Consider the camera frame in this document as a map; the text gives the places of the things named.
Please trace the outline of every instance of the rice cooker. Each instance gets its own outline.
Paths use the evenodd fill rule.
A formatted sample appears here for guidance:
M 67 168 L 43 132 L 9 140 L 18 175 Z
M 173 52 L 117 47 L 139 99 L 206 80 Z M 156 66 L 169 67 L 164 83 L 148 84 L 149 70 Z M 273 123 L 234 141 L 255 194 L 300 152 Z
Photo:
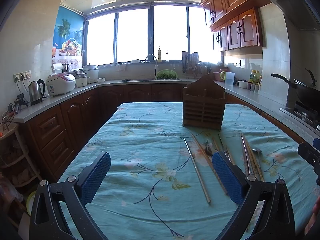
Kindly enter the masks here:
M 61 95 L 75 88 L 76 78 L 71 74 L 60 73 L 47 78 L 46 85 L 50 96 Z
M 97 65 L 85 65 L 83 71 L 87 73 L 88 84 L 97 82 L 98 78 L 98 67 Z

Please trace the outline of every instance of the kettle handle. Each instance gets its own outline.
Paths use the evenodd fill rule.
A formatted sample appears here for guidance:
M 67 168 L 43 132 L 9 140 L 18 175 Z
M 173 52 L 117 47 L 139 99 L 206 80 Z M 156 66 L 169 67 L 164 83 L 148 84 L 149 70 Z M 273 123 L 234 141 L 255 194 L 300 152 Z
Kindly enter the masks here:
M 41 98 L 43 98 L 44 92 L 45 92 L 44 81 L 43 81 L 42 79 L 39 79 L 39 80 L 37 81 L 37 83 L 38 83 L 39 85 L 42 84 L 42 96 L 41 96 Z

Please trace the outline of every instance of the electric kettle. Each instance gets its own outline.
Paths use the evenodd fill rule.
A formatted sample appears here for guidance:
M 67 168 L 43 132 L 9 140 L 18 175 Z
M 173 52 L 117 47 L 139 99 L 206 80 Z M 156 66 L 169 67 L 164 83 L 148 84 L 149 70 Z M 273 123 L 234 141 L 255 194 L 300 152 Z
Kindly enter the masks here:
M 42 102 L 42 98 L 44 96 L 45 91 L 44 81 L 42 79 L 39 79 L 38 81 L 32 81 L 28 88 L 31 105 L 33 106 L 37 103 Z

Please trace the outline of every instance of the faucet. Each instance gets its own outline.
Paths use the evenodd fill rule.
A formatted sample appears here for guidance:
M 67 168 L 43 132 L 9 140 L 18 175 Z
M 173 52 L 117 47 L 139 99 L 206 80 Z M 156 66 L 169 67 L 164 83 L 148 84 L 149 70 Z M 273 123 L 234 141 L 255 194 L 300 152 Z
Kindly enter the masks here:
M 147 58 L 148 58 L 149 56 L 153 56 L 153 57 L 156 59 L 156 64 L 155 64 L 155 76 L 156 76 L 156 74 L 157 74 L 158 71 L 159 71 L 159 66 L 158 66 L 157 58 L 156 58 L 156 56 L 153 55 L 153 54 L 148 54 L 148 55 L 146 56 L 146 59 L 144 60 L 144 62 L 147 62 Z

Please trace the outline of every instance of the granite countertop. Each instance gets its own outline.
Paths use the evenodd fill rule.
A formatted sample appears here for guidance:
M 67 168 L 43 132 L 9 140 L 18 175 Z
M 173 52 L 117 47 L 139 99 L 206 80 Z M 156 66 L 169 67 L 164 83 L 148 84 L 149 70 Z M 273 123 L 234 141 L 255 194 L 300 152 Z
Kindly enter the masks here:
M 115 85 L 132 85 L 132 84 L 187 84 L 192 83 L 197 80 L 197 78 L 182 78 L 181 80 L 139 80 L 139 81 L 125 81 L 119 82 L 121 80 L 107 80 L 103 83 L 94 83 L 89 84 L 85 87 L 75 88 L 70 93 L 64 95 L 58 95 L 55 97 L 48 97 L 43 100 L 43 102 L 38 103 L 34 106 L 29 106 L 28 108 L 20 111 L 14 118 L 13 122 L 25 123 L 36 115 L 46 111 L 47 109 L 56 106 L 63 101 L 66 101 L 74 96 L 80 95 L 86 91 L 97 87 L 103 86 L 115 86 Z M 306 142 L 312 145 L 314 138 L 320 138 L 316 133 L 314 133 L 311 129 L 303 125 L 302 123 L 296 121 L 295 119 L 288 119 L 287 115 L 280 111 L 280 108 L 286 108 L 285 106 L 273 101 L 269 98 L 266 98 L 258 93 L 252 92 L 250 90 L 242 89 L 238 86 L 225 86 L 224 82 L 216 81 L 218 85 L 223 87 L 227 93 L 233 95 L 241 100 L 246 101 L 247 103 L 257 107 L 263 112 L 271 115 L 276 120 L 280 121 L 288 128 L 297 133 L 300 137 L 302 137 Z

